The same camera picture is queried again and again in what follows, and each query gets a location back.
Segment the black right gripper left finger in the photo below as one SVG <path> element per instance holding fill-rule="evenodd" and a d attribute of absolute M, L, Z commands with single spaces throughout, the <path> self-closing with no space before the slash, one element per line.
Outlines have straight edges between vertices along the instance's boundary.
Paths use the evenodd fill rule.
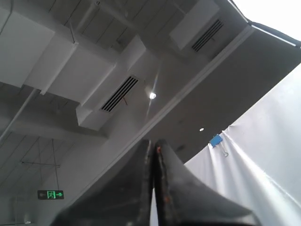
<path fill-rule="evenodd" d="M 142 140 L 124 167 L 99 191 L 61 211 L 53 226 L 148 226 L 153 145 Z"/>

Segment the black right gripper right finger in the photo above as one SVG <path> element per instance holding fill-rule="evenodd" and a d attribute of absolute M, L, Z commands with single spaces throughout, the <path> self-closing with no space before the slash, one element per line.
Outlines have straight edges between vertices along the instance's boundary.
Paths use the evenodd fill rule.
<path fill-rule="evenodd" d="M 169 143 L 154 146 L 154 190 L 160 226 L 254 226 L 255 214 L 194 176 Z"/>

